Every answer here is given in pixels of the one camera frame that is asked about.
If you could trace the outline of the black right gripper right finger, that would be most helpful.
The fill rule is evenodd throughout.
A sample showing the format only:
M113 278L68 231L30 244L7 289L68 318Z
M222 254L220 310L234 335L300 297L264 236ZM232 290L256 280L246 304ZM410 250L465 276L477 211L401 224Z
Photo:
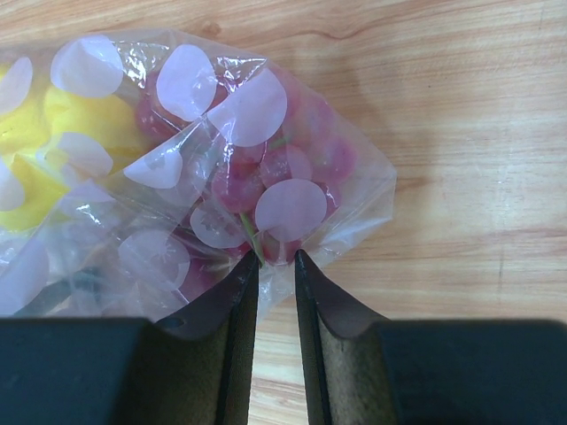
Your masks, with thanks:
M295 256L312 424L563 424L566 326L390 320Z

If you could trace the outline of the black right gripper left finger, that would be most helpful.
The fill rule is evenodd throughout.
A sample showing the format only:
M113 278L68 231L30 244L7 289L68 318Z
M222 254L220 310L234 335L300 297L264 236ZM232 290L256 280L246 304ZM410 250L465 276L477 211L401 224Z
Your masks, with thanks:
M244 424L259 261L246 254L213 288L142 318L4 319L4 424Z

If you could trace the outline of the clear polka dot zip bag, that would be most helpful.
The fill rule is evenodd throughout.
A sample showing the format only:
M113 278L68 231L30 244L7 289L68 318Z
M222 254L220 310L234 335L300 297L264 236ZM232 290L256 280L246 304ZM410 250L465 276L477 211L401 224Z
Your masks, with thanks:
M176 30L1 50L1 314L159 320L260 262L327 265L392 216L396 172L268 58Z

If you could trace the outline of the red fake grape bunch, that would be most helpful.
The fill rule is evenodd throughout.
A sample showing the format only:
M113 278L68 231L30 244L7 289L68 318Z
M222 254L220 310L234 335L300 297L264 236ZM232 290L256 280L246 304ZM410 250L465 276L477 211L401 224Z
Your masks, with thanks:
M147 77L136 118L158 144L125 174L179 223L134 233L120 257L187 299L212 250L291 262L340 207L356 165L353 146L332 133L332 108L276 66L204 82L162 68Z

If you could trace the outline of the yellow fake pear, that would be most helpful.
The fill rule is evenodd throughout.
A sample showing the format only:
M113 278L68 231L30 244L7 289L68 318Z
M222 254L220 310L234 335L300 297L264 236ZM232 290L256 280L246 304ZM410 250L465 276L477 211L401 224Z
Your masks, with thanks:
M1 115L1 227L38 226L67 191L140 158L149 144L121 98L80 97L44 79Z

